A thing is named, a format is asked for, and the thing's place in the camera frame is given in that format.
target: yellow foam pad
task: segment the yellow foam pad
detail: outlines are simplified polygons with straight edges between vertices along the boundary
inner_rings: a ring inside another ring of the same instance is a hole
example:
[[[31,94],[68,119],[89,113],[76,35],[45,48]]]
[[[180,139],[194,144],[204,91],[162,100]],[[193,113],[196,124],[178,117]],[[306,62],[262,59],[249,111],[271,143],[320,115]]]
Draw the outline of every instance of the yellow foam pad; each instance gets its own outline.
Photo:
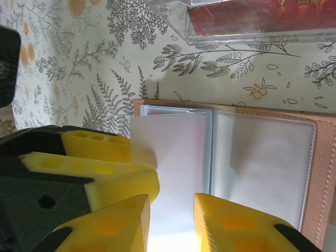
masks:
[[[284,220],[208,194],[195,194],[194,222],[198,251],[299,251],[274,228]]]
[[[131,163],[130,140],[121,135],[74,130],[62,133],[61,139],[68,156]]]
[[[160,190],[158,174],[154,168],[148,166],[40,152],[22,156],[22,162],[32,172],[94,179],[84,185],[92,211],[138,194],[148,194],[152,203]]]
[[[55,252],[146,252],[148,195],[137,195],[62,224],[71,234]]]

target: pink leather cover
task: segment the pink leather cover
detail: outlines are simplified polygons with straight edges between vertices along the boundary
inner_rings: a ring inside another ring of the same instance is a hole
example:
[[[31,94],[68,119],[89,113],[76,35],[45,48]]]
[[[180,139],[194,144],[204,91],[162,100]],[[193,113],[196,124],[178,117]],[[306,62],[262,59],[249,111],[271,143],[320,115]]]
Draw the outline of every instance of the pink leather cover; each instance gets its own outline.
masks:
[[[322,249],[332,207],[333,193],[336,186],[336,164],[334,158],[336,151],[336,118],[266,109],[230,107],[209,103],[143,99],[134,100],[134,114],[136,116],[140,115],[140,106],[143,104],[210,108],[236,113],[301,119],[315,122],[317,125],[317,136],[302,233],[316,244],[317,247]]]

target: clear plastic case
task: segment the clear plastic case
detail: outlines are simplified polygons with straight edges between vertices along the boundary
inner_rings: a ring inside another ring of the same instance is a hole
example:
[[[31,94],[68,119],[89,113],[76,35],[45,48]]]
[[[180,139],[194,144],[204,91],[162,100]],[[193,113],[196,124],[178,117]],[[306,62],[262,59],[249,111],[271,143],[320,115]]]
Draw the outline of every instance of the clear plastic case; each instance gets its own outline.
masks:
[[[188,44],[336,41],[336,0],[146,0]]]

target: black object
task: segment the black object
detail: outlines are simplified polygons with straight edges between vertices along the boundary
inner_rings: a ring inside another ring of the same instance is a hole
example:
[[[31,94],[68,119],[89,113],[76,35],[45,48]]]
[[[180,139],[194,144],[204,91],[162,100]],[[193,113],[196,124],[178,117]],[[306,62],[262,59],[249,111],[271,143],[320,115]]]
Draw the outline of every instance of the black object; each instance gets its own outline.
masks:
[[[101,131],[83,129],[76,126],[58,127],[55,125],[19,130],[13,134],[0,138],[0,158],[13,155],[23,155],[33,151],[66,155],[60,132],[73,130],[86,130],[95,133],[102,133]]]
[[[0,108],[8,106],[15,93],[21,38],[17,31],[0,25]]]
[[[91,213],[83,187],[91,182],[30,172],[19,157],[0,159],[0,248],[29,252],[57,226]]]
[[[47,235],[31,252],[54,252],[71,234],[71,227],[63,227]]]
[[[288,227],[283,224],[274,225],[287,240],[290,241],[300,252],[322,252],[310,240],[304,237],[302,233],[295,228]]]

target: wallpaper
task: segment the wallpaper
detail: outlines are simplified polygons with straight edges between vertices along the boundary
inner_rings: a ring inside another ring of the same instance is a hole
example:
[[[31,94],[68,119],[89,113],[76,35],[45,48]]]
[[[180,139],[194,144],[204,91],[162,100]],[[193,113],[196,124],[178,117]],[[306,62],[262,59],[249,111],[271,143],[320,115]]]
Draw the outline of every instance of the wallpaper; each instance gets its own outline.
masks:
[[[143,0],[0,2],[0,24],[22,37],[19,129],[72,124],[129,136],[135,98],[336,113],[336,33],[188,46]]]

